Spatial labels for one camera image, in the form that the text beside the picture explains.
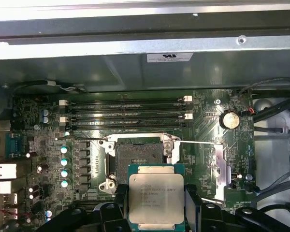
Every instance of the chip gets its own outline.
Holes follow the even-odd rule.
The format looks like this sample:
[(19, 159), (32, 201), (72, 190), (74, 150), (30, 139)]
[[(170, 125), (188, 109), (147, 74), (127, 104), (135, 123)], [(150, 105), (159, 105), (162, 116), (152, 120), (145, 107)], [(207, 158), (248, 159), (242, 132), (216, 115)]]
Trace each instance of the chip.
[(163, 163), (163, 144), (117, 144), (116, 151), (116, 170), (117, 182), (127, 184), (128, 166), (130, 164)]
[(56, 211), (61, 211), (62, 210), (62, 205), (57, 205), (56, 206)]
[(57, 194), (57, 198), (58, 198), (59, 200), (62, 200), (62, 199), (64, 198), (64, 193), (58, 193), (58, 194)]
[(180, 174), (132, 174), (129, 219), (135, 224), (180, 224), (184, 221), (184, 178)]
[(59, 157), (58, 156), (53, 157), (53, 162), (54, 163), (59, 163)]

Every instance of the green circuit board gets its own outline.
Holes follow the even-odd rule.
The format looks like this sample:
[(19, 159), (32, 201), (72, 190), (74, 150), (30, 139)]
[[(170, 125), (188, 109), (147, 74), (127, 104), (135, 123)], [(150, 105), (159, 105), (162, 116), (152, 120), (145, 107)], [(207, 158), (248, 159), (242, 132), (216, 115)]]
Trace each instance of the green circuit board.
[[(13, 134), (13, 138), (22, 138), (18, 141), (26, 143), (24, 147), (29, 147), (30, 151), (39, 154), (32, 159), (33, 167), (41, 163), (48, 165), (46, 171), (33, 172), (28, 178), (28, 187), (35, 184), (47, 184), (50, 187), (49, 196), (43, 199), (44, 212), (52, 209), (53, 215), (56, 215), (75, 200), (98, 202), (113, 198), (112, 194), (100, 191), (98, 188), (106, 178), (106, 154), (98, 144), (99, 141), (74, 138), (56, 140), (56, 138), (66, 135), (66, 132), (78, 137), (90, 138), (103, 138), (111, 134), (123, 133), (163, 132), (177, 136), (184, 141), (221, 143), (225, 160), (231, 167), (231, 173), (241, 176), (241, 178), (232, 180), (232, 183), (224, 189), (222, 206), (227, 211), (233, 212), (236, 208), (249, 204), (254, 194), (245, 191), (244, 184), (255, 182), (252, 117), (241, 116), (239, 127), (233, 130), (224, 129), (219, 123), (219, 117), (225, 111), (246, 111), (247, 106), (252, 104), (249, 93), (243, 95), (239, 101), (238, 97), (234, 95), (234, 91), (234, 89), (196, 89), (17, 96), (13, 100), (12, 132), (10, 134)], [(172, 109), (178, 110), (179, 107), (176, 101), (182, 100), (184, 96), (191, 96), (192, 99), (188, 102), (188, 106), (185, 105), (185, 108), (180, 108), (180, 110), (192, 114), (193, 118), (179, 120), (179, 113), (177, 113), (177, 118), (172, 119), (174, 116)], [(95, 108), (99, 113), (98, 116), (95, 115), (85, 120), (86, 117), (81, 114), (92, 110), (92, 106), (86, 102), (102, 104)], [(118, 117), (116, 111), (113, 110), (123, 104), (126, 117)], [(148, 110), (145, 108), (142, 113), (135, 114), (135, 109), (141, 108), (142, 105), (146, 105)], [(159, 111), (168, 113), (161, 116)], [(82, 120), (73, 121), (74, 116), (82, 117)], [(95, 117), (104, 117), (104, 120), (93, 123)], [(68, 122), (66, 121), (66, 126), (60, 123), (62, 118), (69, 119)], [(153, 118), (152, 120), (155, 122), (147, 121), (145, 118)], [(159, 145), (159, 141), (154, 138), (125, 139), (120, 142), (121, 144), (157, 143)], [(68, 147), (65, 154), (60, 151), (63, 146)], [(82, 173), (80, 173), (80, 160), (77, 158), (77, 153), (80, 151), (86, 151), (90, 159), (88, 164), (90, 180), (86, 185), (88, 189), (85, 190), (81, 188), (80, 184)], [(195, 184), (201, 197), (209, 199), (214, 198), (216, 194), (217, 173), (213, 171), (214, 157), (215, 149), (211, 144), (182, 143), (180, 145), (178, 163), (185, 166), (185, 184)], [(60, 176), (60, 172), (63, 170), (60, 161), (63, 158), (70, 160), (70, 166), (65, 168), (69, 168), (72, 172), (71, 182), (66, 188), (60, 185), (64, 179)], [(146, 159), (136, 159), (135, 162), (142, 164), (146, 162)], [(35, 201), (28, 200), (27, 205), (30, 207), (34, 203)], [(41, 212), (35, 219), (33, 227), (38, 227), (45, 222), (44, 212)]]

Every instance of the capacitor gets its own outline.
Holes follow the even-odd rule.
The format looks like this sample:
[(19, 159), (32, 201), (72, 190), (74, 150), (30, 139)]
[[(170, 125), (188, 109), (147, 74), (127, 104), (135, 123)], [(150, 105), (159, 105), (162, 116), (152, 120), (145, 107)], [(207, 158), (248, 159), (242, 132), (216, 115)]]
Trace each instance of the capacitor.
[(61, 172), (61, 176), (66, 178), (71, 173), (70, 169), (65, 169)]
[(32, 200), (40, 195), (39, 191), (35, 191), (29, 195), (29, 198)]
[(37, 213), (39, 213), (41, 210), (43, 209), (43, 203), (41, 201), (38, 201), (36, 204), (34, 204), (31, 208), (30, 208), (30, 212), (35, 215)]
[(48, 123), (48, 122), (49, 122), (48, 117), (43, 117), (43, 118), (42, 118), (42, 122), (43, 122), (43, 123)]
[(39, 186), (38, 185), (34, 185), (31, 188), (29, 188), (29, 192), (35, 192), (38, 189), (39, 189)]
[(35, 125), (33, 126), (33, 128), (34, 128), (36, 131), (38, 131), (38, 130), (40, 129), (40, 126), (39, 126), (38, 124), (35, 124)]
[(68, 151), (70, 150), (70, 148), (68, 146), (63, 146), (61, 149), (60, 149), (60, 152), (62, 154), (66, 154)]
[(227, 110), (220, 115), (219, 123), (223, 129), (236, 129), (240, 125), (240, 116), (233, 110)]
[(42, 115), (43, 116), (48, 116), (49, 115), (49, 111), (46, 110), (46, 109), (42, 110)]
[(45, 171), (49, 168), (49, 166), (47, 164), (41, 164), (41, 165), (38, 165), (37, 169), (39, 172), (41, 171)]
[(32, 158), (32, 157), (36, 157), (36, 156), (38, 156), (38, 153), (36, 153), (35, 151), (34, 152), (28, 152), (26, 154), (27, 158)]
[(47, 218), (52, 217), (52, 215), (53, 215), (53, 212), (50, 211), (50, 210), (47, 210), (47, 211), (45, 212), (45, 216), (46, 216)]
[(66, 188), (71, 183), (70, 179), (65, 179), (61, 182), (61, 187)]
[(69, 159), (69, 158), (64, 158), (64, 159), (62, 159), (62, 160), (60, 161), (60, 164), (61, 164), (62, 166), (67, 166), (68, 163), (70, 163), (70, 159)]

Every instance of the black capacitor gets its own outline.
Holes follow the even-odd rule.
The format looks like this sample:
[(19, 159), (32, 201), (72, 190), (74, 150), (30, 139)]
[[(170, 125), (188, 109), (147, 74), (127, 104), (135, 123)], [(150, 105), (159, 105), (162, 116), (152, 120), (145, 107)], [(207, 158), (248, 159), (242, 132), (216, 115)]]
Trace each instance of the black capacitor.
[(42, 202), (37, 202), (36, 204), (34, 204), (31, 208), (30, 208), (30, 212), (32, 214), (37, 214), (40, 211), (43, 210), (43, 203)]
[(27, 158), (32, 158), (32, 157), (37, 157), (38, 156), (38, 153), (36, 153), (35, 151), (33, 151), (33, 152), (28, 152), (27, 154), (26, 154), (26, 157)]
[(35, 192), (38, 189), (39, 189), (39, 186), (38, 185), (34, 185), (31, 188), (29, 188), (29, 192)]
[(239, 127), (240, 116), (233, 110), (226, 110), (222, 115), (220, 115), (219, 123), (223, 129), (233, 130)]
[(48, 164), (40, 164), (38, 165), (38, 171), (45, 171), (49, 168)]
[(39, 195), (40, 195), (39, 191), (35, 191), (29, 195), (29, 198), (32, 200), (32, 199), (38, 197)]
[(49, 197), (49, 185), (42, 185), (42, 190), (40, 191), (40, 198), (45, 199), (46, 197)]

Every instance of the metal frame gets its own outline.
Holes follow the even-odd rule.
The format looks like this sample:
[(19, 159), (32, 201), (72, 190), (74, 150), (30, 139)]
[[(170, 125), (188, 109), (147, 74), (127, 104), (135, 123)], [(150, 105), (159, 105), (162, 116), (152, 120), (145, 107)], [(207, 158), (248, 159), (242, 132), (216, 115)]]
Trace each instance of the metal frame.
[(79, 3), (69, 1), (60, 4), (54, 1), (43, 3), (28, 3), (18, 1), (0, 2), (0, 21), (51, 19), (51, 18), (78, 18), (118, 15), (158, 15), (158, 14), (185, 14), (185, 13), (212, 13), (212, 12), (243, 12), (243, 11), (272, 11), (290, 10), (290, 1), (287, 0), (87, 0)]
[(290, 50), (289, 36), (193, 38), (88, 43), (9, 45), (0, 42), (0, 60), (119, 54), (151, 54), (214, 51)]

